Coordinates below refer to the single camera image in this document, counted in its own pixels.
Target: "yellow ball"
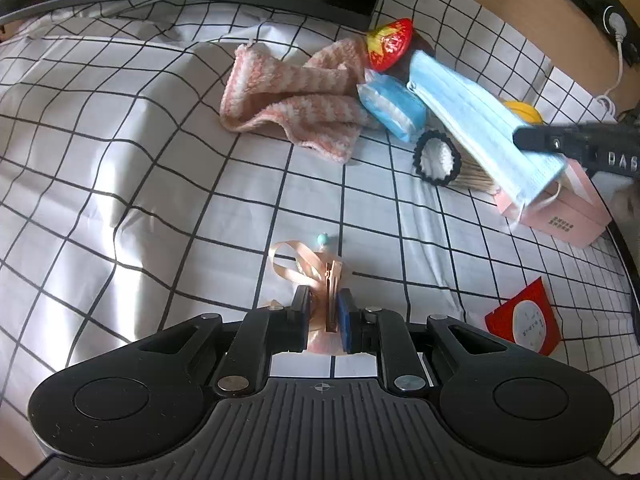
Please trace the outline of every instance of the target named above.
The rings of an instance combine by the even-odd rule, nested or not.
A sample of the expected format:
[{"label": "yellow ball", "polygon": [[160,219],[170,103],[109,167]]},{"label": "yellow ball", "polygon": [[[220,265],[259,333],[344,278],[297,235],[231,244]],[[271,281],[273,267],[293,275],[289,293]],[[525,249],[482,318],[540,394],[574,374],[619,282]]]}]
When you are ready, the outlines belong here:
[{"label": "yellow ball", "polygon": [[521,103],[520,101],[505,101],[503,104],[529,124],[542,124],[545,122],[540,113],[531,105]]}]

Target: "white circle label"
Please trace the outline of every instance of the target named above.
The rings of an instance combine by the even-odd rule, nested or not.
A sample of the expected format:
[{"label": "white circle label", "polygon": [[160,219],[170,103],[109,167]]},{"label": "white circle label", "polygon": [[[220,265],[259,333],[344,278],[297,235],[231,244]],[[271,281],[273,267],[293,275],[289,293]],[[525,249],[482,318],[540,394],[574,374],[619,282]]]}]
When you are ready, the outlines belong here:
[{"label": "white circle label", "polygon": [[521,301],[513,309],[513,339],[520,346],[540,352],[546,337],[545,317],[531,300]]}]

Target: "pink box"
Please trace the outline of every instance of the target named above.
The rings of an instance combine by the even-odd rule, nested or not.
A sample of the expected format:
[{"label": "pink box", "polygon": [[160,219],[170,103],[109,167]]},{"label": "pink box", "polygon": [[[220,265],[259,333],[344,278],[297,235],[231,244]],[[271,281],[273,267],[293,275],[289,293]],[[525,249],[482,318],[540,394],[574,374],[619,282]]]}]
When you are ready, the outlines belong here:
[{"label": "pink box", "polygon": [[[611,222],[611,216],[580,164],[575,160],[569,160],[568,163],[558,198],[542,209],[532,208],[532,212],[525,209],[520,222],[584,248],[602,234]],[[555,195],[557,190],[558,183],[553,182],[532,205]],[[505,192],[499,191],[494,200],[501,214],[507,218],[517,218],[518,208]]]}]

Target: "red card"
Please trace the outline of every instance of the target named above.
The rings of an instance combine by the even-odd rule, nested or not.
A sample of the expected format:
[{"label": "red card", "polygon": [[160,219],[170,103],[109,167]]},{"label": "red card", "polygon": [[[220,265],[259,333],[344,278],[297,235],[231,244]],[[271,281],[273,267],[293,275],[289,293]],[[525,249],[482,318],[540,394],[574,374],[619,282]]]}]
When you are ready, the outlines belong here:
[{"label": "red card", "polygon": [[561,339],[541,278],[487,314],[484,320],[492,334],[542,355],[551,354]]}]

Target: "wooden cabinet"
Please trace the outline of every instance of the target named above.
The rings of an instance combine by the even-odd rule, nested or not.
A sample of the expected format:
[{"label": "wooden cabinet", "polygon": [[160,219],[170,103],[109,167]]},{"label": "wooden cabinet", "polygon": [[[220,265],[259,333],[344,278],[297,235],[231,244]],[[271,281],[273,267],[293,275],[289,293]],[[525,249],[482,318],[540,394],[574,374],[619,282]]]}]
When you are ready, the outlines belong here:
[{"label": "wooden cabinet", "polygon": [[[618,76],[618,54],[569,0],[475,0],[513,25],[553,63],[593,95],[603,93]],[[640,0],[621,0],[640,22]],[[625,65],[619,88],[611,93],[617,109],[640,100],[640,66]]]}]

